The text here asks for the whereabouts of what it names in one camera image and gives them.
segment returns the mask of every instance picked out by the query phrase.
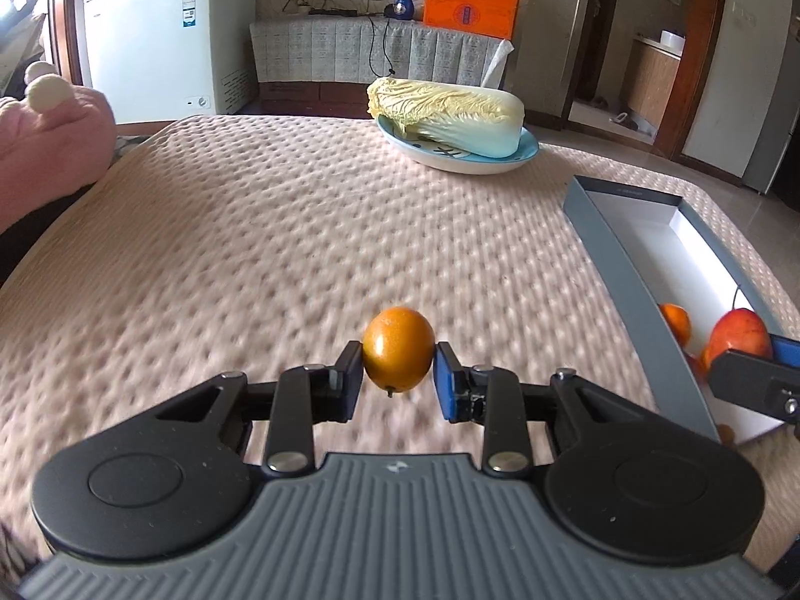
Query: plate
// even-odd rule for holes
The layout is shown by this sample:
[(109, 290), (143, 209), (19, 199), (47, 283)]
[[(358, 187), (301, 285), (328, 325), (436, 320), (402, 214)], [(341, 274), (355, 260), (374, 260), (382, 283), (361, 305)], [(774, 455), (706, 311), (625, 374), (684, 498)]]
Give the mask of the plate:
[(413, 133), (401, 137), (391, 119), (380, 115), (377, 127), (383, 136), (401, 154), (422, 165), (455, 174), (487, 175), (503, 174), (524, 165), (539, 152), (539, 142), (527, 128), (519, 132), (519, 146), (508, 157), (486, 157), (455, 148), (443, 142), (434, 142)]

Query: refrigerator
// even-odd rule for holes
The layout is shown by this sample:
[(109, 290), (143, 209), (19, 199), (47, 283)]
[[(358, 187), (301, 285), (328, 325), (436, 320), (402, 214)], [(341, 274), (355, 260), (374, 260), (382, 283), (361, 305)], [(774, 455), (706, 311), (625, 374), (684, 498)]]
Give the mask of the refrigerator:
[(800, 209), (800, 0), (792, 0), (775, 89), (741, 181)]
[(255, 0), (84, 0), (92, 86), (118, 124), (232, 114), (256, 94)]

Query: bed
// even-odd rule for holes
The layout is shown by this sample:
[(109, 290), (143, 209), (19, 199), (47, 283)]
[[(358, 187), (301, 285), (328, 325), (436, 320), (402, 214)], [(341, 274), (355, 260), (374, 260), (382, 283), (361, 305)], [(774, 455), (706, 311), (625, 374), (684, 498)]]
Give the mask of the bed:
[[(45, 555), (29, 500), (54, 453), (221, 371), (271, 381), (333, 363), (387, 306), (421, 311), (463, 363), (497, 364), (528, 383), (574, 367), (655, 408), (561, 212), (575, 174), (683, 196), (785, 335), (800, 338), (800, 313), (775, 276), (684, 180), (549, 145), (506, 174), (458, 175), (401, 157), (371, 121), (183, 119), (124, 155), (0, 288), (0, 522)], [(315, 429), (317, 460), (477, 455), (480, 431), (447, 424), (429, 380), (393, 399), (365, 384), (351, 423)], [(545, 462), (543, 432), (531, 432)], [(742, 452), (767, 490), (747, 557), (767, 569), (800, 531), (800, 445), (783, 427)]]

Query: stuffed toy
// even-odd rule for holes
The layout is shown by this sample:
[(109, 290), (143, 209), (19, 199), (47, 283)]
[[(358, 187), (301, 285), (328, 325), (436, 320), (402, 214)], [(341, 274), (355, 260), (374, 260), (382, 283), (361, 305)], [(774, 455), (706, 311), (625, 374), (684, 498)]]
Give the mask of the stuffed toy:
[(49, 63), (25, 70), (25, 99), (0, 98), (0, 234), (43, 205), (97, 182), (117, 140), (105, 96)]

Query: logo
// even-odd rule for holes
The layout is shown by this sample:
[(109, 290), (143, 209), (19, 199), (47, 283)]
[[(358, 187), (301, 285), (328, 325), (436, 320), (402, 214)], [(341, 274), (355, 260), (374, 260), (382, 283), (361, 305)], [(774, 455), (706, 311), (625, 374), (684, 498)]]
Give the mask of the logo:
[(462, 27), (477, 25), (481, 19), (481, 11), (472, 4), (459, 4), (453, 11), (453, 22)]
[(398, 460), (397, 462), (392, 462), (391, 464), (386, 465), (387, 470), (389, 470), (392, 474), (400, 474), (404, 470), (408, 469), (409, 466), (402, 460)]

